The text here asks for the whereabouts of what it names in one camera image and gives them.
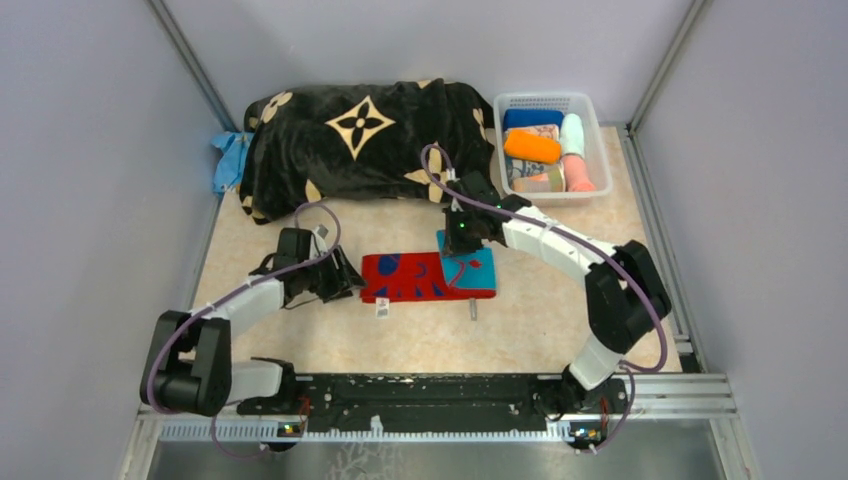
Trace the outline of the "red blue patterned towel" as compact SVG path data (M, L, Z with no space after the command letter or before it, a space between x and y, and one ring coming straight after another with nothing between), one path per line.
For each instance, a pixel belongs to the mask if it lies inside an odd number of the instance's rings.
M427 252L382 253L362 258L365 304L476 301L494 298L498 285L493 252L445 256Z

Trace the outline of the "pink panda towel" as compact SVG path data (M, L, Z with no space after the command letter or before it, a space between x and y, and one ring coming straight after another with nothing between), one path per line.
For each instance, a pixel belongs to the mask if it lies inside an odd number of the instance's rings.
M596 186L590 180L585 160L578 154L562 157L567 192L593 192Z

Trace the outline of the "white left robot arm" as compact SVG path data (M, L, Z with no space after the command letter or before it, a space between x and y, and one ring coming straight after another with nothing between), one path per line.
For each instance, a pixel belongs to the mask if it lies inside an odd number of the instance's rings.
M233 292L192 311L162 313L140 382L141 401L160 413L206 417L258 398L277 414L292 411L300 399L293 365L259 357L236 363L232 340L303 293L328 303L364 287L343 249L327 243L326 235L322 226L286 227L276 250Z

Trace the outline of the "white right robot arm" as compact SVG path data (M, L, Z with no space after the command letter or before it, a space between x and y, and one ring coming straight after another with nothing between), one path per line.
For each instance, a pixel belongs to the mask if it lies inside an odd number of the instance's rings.
M450 170L446 178L441 188L452 201L444 210L444 255L468 255L496 242L582 284L591 334L566 368L563 398L576 412L590 411L602 398L601 384L671 311L647 247L635 240L616 246L576 232L526 198L500 196L479 172L458 178Z

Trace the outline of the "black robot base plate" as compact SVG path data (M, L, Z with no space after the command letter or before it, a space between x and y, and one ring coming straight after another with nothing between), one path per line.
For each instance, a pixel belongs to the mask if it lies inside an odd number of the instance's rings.
M575 415L621 414L621 379L585 391L559 374L311 374L284 380L279 393L242 401L241 415L304 416L314 433L541 432Z

